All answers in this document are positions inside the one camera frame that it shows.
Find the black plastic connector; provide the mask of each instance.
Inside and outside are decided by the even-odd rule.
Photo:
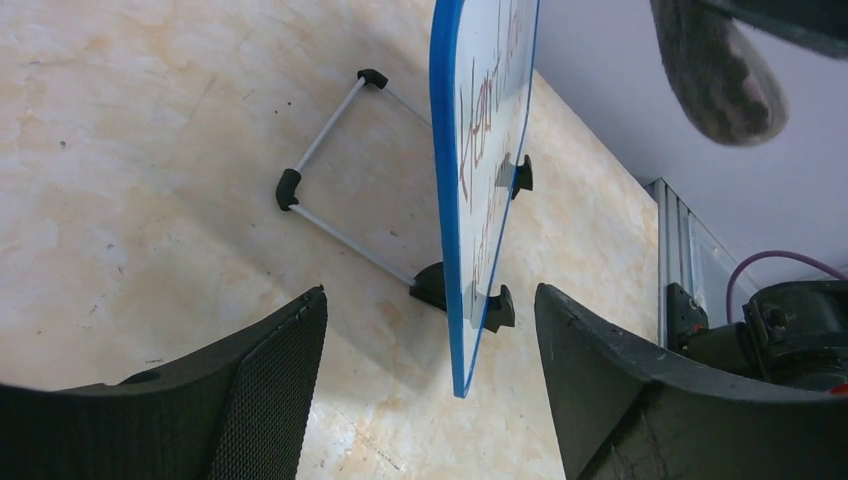
[[[292,205],[297,205],[297,197],[294,196],[297,186],[303,177],[300,172],[293,168],[287,168],[280,178],[280,183],[277,184],[277,205],[284,212],[291,211]]]
[[[374,70],[373,68],[366,68],[365,70],[360,70],[356,72],[356,78],[364,78],[365,85],[374,85],[375,87],[382,90],[389,83],[389,79],[386,78],[385,75]]]
[[[530,155],[524,155],[524,163],[515,167],[515,185],[512,186],[513,200],[521,190],[533,191],[533,163],[530,161]]]

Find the marble floor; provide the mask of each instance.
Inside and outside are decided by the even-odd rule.
[[[374,67],[427,111],[429,0],[0,4],[0,381],[117,383],[323,284],[330,319],[299,478],[563,478],[532,315],[551,283],[655,339],[657,208],[536,77],[533,192],[484,334],[451,392],[444,315],[274,188]],[[432,138],[363,92],[300,200],[414,275],[440,259]]]

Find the scuff mark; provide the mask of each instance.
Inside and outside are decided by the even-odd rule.
[[[383,451],[382,451],[382,450],[380,450],[379,448],[377,448],[377,444],[374,442],[374,440],[372,440],[372,439],[371,439],[371,437],[369,437],[368,435],[365,435],[364,433],[362,433],[362,431],[360,431],[360,430],[359,430],[359,428],[356,426],[356,424],[355,424],[355,423],[353,423],[353,422],[351,422],[351,421],[350,421],[350,419],[348,419],[348,418],[345,416],[345,414],[343,414],[343,413],[341,412],[341,410],[339,410],[338,408],[336,408],[336,407],[334,407],[334,406],[332,406],[332,405],[330,406],[330,408],[332,408],[333,410],[335,410],[335,411],[336,411],[336,413],[338,413],[339,415],[341,415],[341,417],[342,417],[342,418],[343,418],[343,419],[344,419],[344,420],[345,420],[345,421],[346,421],[346,422],[347,422],[347,423],[348,423],[351,427],[353,427],[353,431],[354,431],[354,432],[356,432],[356,434],[357,434],[357,435],[359,435],[360,437],[362,437],[362,439],[363,439],[363,440],[365,440],[365,444],[368,446],[368,448],[370,448],[371,450],[374,450],[374,452],[376,452],[376,453],[377,453],[377,455],[379,455],[380,457],[382,457],[382,458],[383,458],[383,460],[385,460],[386,462],[388,462],[388,464],[389,464],[389,465],[391,465],[391,466],[392,466],[395,470],[397,470],[398,472],[402,471],[402,470],[401,470],[401,468],[398,466],[398,464],[397,464],[397,463],[395,463],[395,461],[394,461],[394,460],[392,460],[392,459],[391,459],[391,457],[389,457],[388,455],[386,455],[385,453],[383,453]]]
[[[648,434],[648,443],[651,444],[651,454],[654,456],[654,464],[657,466],[657,478],[668,478],[668,468],[665,464],[665,459],[660,453],[660,445],[657,442],[657,436],[654,434],[654,429],[645,417],[645,412],[639,410],[639,415],[642,416],[642,421],[645,423],[645,431]]]
[[[626,478],[627,480],[636,480],[636,472],[633,471],[633,465],[630,464],[624,457],[618,453],[618,450],[615,449],[615,445],[610,445],[610,451],[613,455],[615,455],[617,462],[613,462],[613,475],[615,478]],[[624,468],[624,471],[620,471],[618,467],[621,466]]]

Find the black machine part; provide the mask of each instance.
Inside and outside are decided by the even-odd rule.
[[[678,285],[668,289],[669,349],[777,385],[826,392],[848,384],[848,282],[790,282],[757,292],[745,323],[714,329]]]
[[[848,58],[845,0],[698,0],[752,27],[831,58]]]

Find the purple cable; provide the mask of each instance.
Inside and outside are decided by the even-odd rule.
[[[844,273],[839,270],[831,267],[830,265],[824,264],[814,258],[810,258],[806,255],[801,255],[800,253],[795,252],[787,252],[785,250],[767,250],[765,252],[760,252],[750,257],[746,258],[733,270],[733,273],[730,274],[730,280],[727,281],[727,293],[724,297],[724,305],[725,305],[725,314],[727,316],[727,324],[730,325],[733,323],[733,309],[731,308],[731,298],[733,294],[733,286],[736,284],[736,280],[739,278],[739,275],[742,274],[742,271],[748,268],[748,265],[756,262],[757,260],[763,258],[771,258],[771,257],[782,257],[789,258],[791,260],[797,260],[801,263],[806,263],[811,267],[815,267],[822,272],[830,275],[831,277],[836,278],[837,280],[844,280],[848,282],[848,276],[845,276]]]

